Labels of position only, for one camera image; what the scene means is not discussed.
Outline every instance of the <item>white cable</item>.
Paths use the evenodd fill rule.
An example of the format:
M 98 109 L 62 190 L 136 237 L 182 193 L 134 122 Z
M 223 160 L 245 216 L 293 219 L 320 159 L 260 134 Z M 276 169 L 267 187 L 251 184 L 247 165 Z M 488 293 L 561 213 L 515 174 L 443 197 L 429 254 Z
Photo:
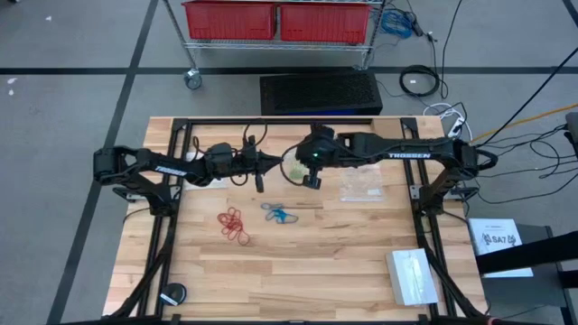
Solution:
M 450 104 L 448 104 L 448 103 L 435 103 L 435 104 L 432 104 L 432 105 L 424 108 L 424 112 L 423 112 L 422 114 L 425 116 L 425 113 L 426 113 L 427 110 L 430 109 L 431 107 L 448 107 L 448 109 L 445 110 L 445 111 L 440 115 L 440 118 L 441 118 L 441 119 L 445 119 L 446 117 L 452 116 L 452 115 L 457 115 L 458 117 L 463 118 L 463 115 L 462 115 L 459 111 L 455 110 L 455 109 L 453 108 L 453 105 L 450 105 Z M 468 128 L 468 133 L 470 134 L 470 141 L 472 141 L 472 140 L 473 140 L 473 133 L 471 132 L 470 125 L 468 124 L 468 121 L 466 121 L 464 124 L 466 125 L 466 128 Z

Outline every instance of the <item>wooden tabletop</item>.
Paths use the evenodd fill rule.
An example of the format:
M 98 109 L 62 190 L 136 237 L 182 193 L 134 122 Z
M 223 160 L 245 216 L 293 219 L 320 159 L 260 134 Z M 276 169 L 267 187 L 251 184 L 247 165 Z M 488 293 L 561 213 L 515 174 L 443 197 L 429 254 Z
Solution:
M 421 138 L 443 136 L 439 117 L 419 116 L 417 122 Z M 143 147 L 166 153 L 171 124 L 170 117 L 151 118 Z M 336 133 L 402 137 L 399 117 L 375 117 L 372 125 L 330 126 Z M 196 125 L 192 134 L 200 138 L 201 149 L 221 142 L 240 148 L 244 127 Z M 258 139 L 262 132 L 263 127 L 255 125 L 249 133 Z M 281 155 L 307 134 L 307 125 L 270 125 L 258 149 Z M 185 191 L 169 283 L 184 284 L 188 296 L 184 304 L 166 307 L 164 317 L 180 313 L 184 320 L 417 320 L 418 314 L 427 314 L 425 306 L 404 307 L 394 301 L 386 254 L 417 248 L 417 243 L 402 161 L 383 161 L 378 167 L 384 193 L 378 202 L 340 201 L 344 169 L 323 170 L 320 190 L 295 187 L 275 168 L 264 178 L 264 193 L 256 192 L 252 178 L 242 187 L 226 180 L 226 189 Z M 437 162 L 427 162 L 426 167 L 431 181 L 442 170 Z M 145 175 L 161 180 L 157 173 Z M 260 208 L 263 202 L 299 207 L 287 210 L 299 220 L 284 225 L 266 221 Z M 143 207 L 146 202 L 130 204 L 128 212 Z M 247 246 L 221 234 L 217 215 L 229 207 L 241 211 L 251 238 Z M 446 202 L 445 209 L 463 216 L 460 203 Z M 449 273 L 484 312 L 486 302 L 468 229 L 456 218 L 441 215 L 438 220 Z M 142 276 L 152 224 L 153 217 L 146 211 L 126 221 L 104 314 L 117 309 Z M 154 284 L 151 293 L 156 290 Z M 437 290 L 442 301 L 439 284 Z M 154 303 L 149 303 L 149 314 L 153 308 Z M 445 310 L 442 302 L 440 310 Z

